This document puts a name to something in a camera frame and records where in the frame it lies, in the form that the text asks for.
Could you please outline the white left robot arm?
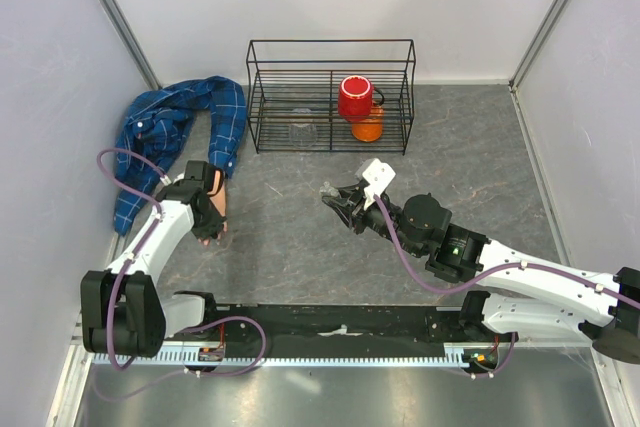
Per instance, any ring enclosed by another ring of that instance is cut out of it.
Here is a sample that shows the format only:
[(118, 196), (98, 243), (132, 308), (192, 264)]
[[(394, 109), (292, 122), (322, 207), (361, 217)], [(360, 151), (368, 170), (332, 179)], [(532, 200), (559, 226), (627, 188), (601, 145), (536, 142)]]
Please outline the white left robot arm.
[(164, 186), (147, 221), (126, 250), (108, 267), (89, 271), (80, 283), (84, 348), (112, 358), (153, 357), (166, 338), (187, 330), (208, 340), (219, 329), (213, 296), (179, 291), (162, 301), (156, 283), (184, 236), (216, 238), (226, 217), (210, 199), (224, 173), (205, 161), (190, 161)]

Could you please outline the glitter nail polish bottle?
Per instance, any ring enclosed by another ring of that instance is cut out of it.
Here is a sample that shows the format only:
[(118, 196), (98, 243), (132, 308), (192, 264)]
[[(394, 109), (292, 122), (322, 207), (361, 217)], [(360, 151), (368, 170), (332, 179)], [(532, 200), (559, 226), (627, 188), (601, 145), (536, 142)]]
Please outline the glitter nail polish bottle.
[(325, 181), (319, 189), (319, 193), (322, 197), (339, 197), (339, 190), (334, 187), (329, 181)]

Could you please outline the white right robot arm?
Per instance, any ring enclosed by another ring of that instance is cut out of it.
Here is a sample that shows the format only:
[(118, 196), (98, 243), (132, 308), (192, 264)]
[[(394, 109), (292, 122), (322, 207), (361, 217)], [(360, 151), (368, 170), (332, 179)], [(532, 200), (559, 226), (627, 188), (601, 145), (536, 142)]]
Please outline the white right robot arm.
[(464, 292), (457, 324), (465, 338), (515, 333), (588, 340), (602, 355), (638, 363), (638, 270), (600, 273), (536, 258), (453, 224), (451, 211), (430, 194), (396, 206), (367, 187), (364, 181), (325, 184), (321, 200), (354, 233), (376, 232), (394, 244), (400, 259), (424, 259), (426, 270), (450, 285), (424, 283), (424, 289)]

